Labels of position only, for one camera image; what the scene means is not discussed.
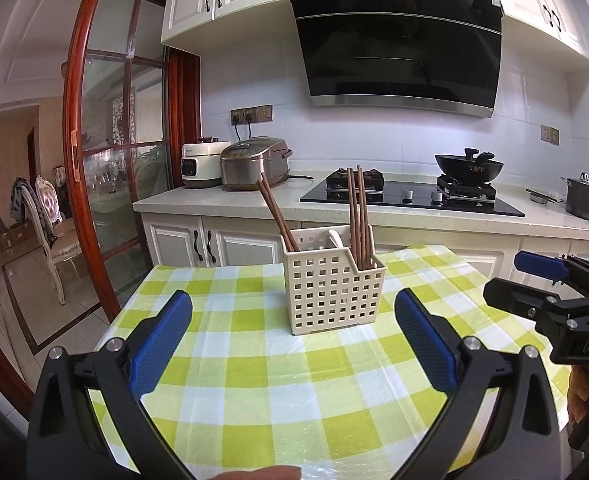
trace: table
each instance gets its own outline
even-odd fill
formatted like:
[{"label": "table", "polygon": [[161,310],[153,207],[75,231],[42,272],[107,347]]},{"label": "table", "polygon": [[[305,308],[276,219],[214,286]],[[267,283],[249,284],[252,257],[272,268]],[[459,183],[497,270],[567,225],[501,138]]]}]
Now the table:
[{"label": "table", "polygon": [[[186,269],[155,267],[98,346],[126,338],[178,288],[193,320],[155,391],[142,402],[197,478],[226,470],[299,465],[304,478],[388,480],[426,433],[446,396],[433,390],[393,313],[410,287],[461,336],[517,352],[532,344],[551,378],[559,426],[568,421],[569,368],[549,360],[534,323],[485,305],[486,277],[442,246],[380,256],[388,265],[377,320],[292,336],[281,264]],[[495,393],[482,411],[487,417]],[[100,394],[95,411],[116,460],[134,468]],[[469,462],[476,424],[457,459]]]}]

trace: human hand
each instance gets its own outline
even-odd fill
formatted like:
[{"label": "human hand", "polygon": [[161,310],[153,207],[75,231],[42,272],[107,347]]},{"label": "human hand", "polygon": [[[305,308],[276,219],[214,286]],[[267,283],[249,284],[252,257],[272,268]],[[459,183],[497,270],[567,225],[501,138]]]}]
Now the human hand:
[{"label": "human hand", "polygon": [[230,471],[215,476],[212,480],[300,480],[301,468],[290,465],[275,465],[256,471]]},{"label": "human hand", "polygon": [[572,365],[568,386],[568,416],[571,422],[581,422],[588,414],[589,368]]}]

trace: white plastic basket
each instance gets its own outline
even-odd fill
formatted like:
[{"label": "white plastic basket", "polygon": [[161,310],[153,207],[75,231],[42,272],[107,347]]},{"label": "white plastic basket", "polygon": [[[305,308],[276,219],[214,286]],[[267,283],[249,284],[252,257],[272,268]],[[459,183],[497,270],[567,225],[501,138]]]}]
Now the white plastic basket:
[{"label": "white plastic basket", "polygon": [[[334,229],[344,244],[336,248],[328,231]],[[358,270],[350,253],[350,226],[292,231],[300,252],[289,253],[283,238],[284,274],[294,335],[372,323],[377,318],[386,266],[375,256],[372,267]]]}]

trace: gas stove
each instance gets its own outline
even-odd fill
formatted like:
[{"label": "gas stove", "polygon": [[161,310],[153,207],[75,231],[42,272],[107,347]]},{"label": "gas stove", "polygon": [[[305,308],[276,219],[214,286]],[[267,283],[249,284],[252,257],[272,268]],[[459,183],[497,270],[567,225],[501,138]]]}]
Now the gas stove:
[{"label": "gas stove", "polygon": [[[343,168],[331,173],[300,198],[300,202],[348,203],[347,172]],[[504,216],[526,216],[524,213],[497,198],[490,184],[464,186],[442,175],[435,184],[384,180],[377,170],[364,173],[366,202],[372,205],[414,207],[445,211],[464,211]]]}]

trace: blue gripper pad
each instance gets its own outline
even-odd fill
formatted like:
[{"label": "blue gripper pad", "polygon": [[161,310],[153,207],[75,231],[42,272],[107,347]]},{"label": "blue gripper pad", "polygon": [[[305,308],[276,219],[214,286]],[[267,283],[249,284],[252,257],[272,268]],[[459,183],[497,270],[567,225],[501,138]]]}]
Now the blue gripper pad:
[{"label": "blue gripper pad", "polygon": [[561,260],[527,251],[517,253],[517,256],[515,256],[515,267],[521,272],[540,276],[552,282],[560,282],[564,278],[567,278],[570,273]]},{"label": "blue gripper pad", "polygon": [[130,364],[130,390],[137,399],[155,389],[192,319],[192,300],[182,290],[172,295],[166,307]]},{"label": "blue gripper pad", "polygon": [[432,387],[449,396],[457,389],[457,361],[427,315],[425,307],[411,291],[399,291],[395,299],[395,317],[399,328]]}]

